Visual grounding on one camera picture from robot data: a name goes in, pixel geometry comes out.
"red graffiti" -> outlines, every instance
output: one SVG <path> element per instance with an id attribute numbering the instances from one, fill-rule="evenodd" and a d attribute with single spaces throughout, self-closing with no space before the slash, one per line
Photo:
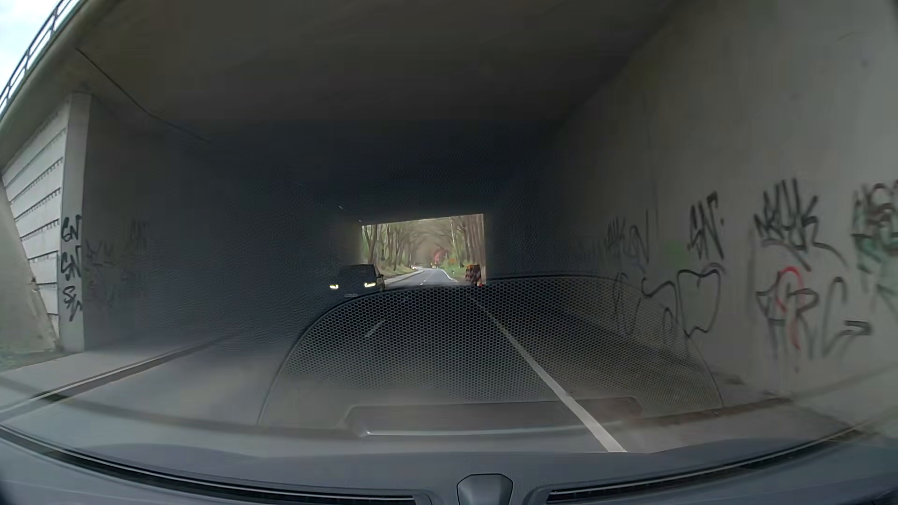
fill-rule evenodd
<path id="1" fill-rule="evenodd" d="M 789 266 L 789 267 L 784 268 L 783 270 L 780 270 L 779 273 L 777 274 L 777 279 L 782 279 L 783 277 L 786 276 L 787 273 L 791 273 L 791 274 L 795 275 L 795 277 L 798 279 L 798 289 L 799 290 L 805 288 L 805 281 L 801 278 L 801 273 L 798 271 L 798 269 L 796 267 Z M 787 297 L 789 297 L 791 295 L 793 295 L 793 293 L 786 293 Z M 786 303 L 779 298 L 778 290 L 773 293 L 773 301 L 776 302 L 779 309 L 783 311 L 783 317 L 786 317 L 788 309 L 786 308 Z M 798 318 L 797 317 L 793 318 L 788 323 L 788 337 L 789 337 L 789 341 L 792 342 L 792 345 L 796 349 L 801 350 L 801 344 L 798 341 Z"/>

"grass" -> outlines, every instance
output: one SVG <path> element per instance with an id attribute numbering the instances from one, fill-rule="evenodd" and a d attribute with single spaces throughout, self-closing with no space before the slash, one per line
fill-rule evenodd
<path id="1" fill-rule="evenodd" d="M 439 266 L 439 268 L 445 270 L 445 272 L 449 274 L 449 277 L 452 277 L 453 279 L 458 280 L 459 282 L 464 282 L 465 268 L 458 266 L 458 262 L 450 263 L 448 261 L 443 261 L 438 266 Z"/>

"tree-lined road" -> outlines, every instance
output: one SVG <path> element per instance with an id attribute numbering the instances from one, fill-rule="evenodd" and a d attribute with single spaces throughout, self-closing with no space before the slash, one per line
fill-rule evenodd
<path id="1" fill-rule="evenodd" d="M 451 277 L 443 269 L 422 269 L 419 273 L 409 275 L 403 279 L 388 284 L 387 289 L 413 288 L 415 286 L 461 286 L 461 283 Z"/>

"sky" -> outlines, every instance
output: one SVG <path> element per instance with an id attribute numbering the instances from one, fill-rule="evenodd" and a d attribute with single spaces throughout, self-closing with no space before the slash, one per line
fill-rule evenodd
<path id="1" fill-rule="evenodd" d="M 57 0 L 0 0 L 0 89 Z"/>

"concrete ceiling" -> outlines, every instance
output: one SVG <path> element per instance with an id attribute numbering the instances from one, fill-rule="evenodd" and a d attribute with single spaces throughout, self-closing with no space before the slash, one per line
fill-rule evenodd
<path id="1" fill-rule="evenodd" d="M 126 94 L 358 216 L 434 215 L 455 205 L 459 181 L 471 203 L 519 172 L 671 2 L 89 0 L 96 19 L 59 51 L 64 70 L 41 74 L 57 84 L 23 93 L 22 107 L 40 112 L 66 83 L 59 93 Z M 384 204 L 390 188 L 417 197 Z"/>
<path id="2" fill-rule="evenodd" d="M 294 120 L 555 120 L 668 0 L 126 0 L 79 48 L 209 137 Z"/>

